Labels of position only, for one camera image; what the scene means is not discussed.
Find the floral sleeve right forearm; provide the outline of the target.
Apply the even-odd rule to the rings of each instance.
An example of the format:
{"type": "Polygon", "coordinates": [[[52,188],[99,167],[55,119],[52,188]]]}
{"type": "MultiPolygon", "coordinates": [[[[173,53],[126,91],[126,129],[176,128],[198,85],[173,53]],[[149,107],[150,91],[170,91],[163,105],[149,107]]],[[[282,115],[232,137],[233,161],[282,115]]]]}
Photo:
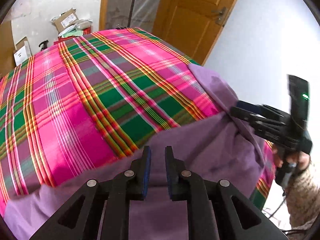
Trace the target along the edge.
{"type": "Polygon", "coordinates": [[[309,229],[319,215],[319,170],[310,163],[288,183],[286,205],[293,229],[309,229]]]}

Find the person's right hand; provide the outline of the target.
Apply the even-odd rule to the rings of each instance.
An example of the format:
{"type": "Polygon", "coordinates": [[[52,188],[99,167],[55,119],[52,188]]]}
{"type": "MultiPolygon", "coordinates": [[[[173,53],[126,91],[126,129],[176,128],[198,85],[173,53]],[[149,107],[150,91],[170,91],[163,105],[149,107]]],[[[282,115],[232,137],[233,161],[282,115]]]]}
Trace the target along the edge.
{"type": "MultiPolygon", "coordinates": [[[[278,148],[276,144],[272,145],[273,162],[276,167],[282,167],[283,160],[278,154],[278,148]]],[[[310,164],[310,155],[304,152],[295,152],[287,156],[286,161],[288,163],[295,163],[297,165],[298,171],[304,171],[308,168],[310,164]]]]}

